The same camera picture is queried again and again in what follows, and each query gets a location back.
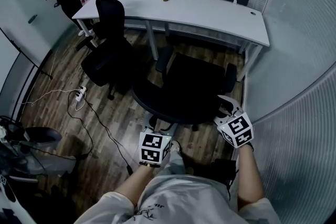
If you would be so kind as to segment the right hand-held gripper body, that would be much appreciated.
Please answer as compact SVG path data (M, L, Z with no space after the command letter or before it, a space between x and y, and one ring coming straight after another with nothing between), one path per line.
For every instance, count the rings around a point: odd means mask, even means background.
M231 146L239 148L254 139L253 126L246 112L243 112L242 109L219 112L218 117L223 118L225 115L231 116L231 119L227 123L217 126L217 130Z

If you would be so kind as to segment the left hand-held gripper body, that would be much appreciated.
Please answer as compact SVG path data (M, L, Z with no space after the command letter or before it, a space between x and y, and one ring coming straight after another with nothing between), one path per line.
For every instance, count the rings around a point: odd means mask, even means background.
M144 129L139 138L139 163L143 166L160 168L168 156L173 136L177 129L177 123L171 123L166 129L155 131L158 118L147 112L143 125Z

